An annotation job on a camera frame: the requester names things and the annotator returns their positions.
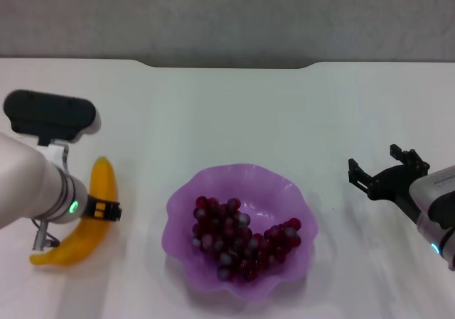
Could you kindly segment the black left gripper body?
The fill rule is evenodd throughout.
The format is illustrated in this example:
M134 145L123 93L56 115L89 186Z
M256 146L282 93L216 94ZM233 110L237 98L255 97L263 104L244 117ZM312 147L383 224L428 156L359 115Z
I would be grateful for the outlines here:
M122 208L120 207L119 202L102 200L88 195L87 205L83 212L83 217L95 220L117 222L120 221L121 216Z

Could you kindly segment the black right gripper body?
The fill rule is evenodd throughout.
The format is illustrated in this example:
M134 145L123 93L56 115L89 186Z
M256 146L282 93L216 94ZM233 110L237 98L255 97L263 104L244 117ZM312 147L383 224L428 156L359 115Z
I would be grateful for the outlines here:
M426 176L428 170L428 164L388 168L372 178L368 184L367 195L371 200L388 200L395 203L416 224L421 210L410 196L409 189L414 181Z

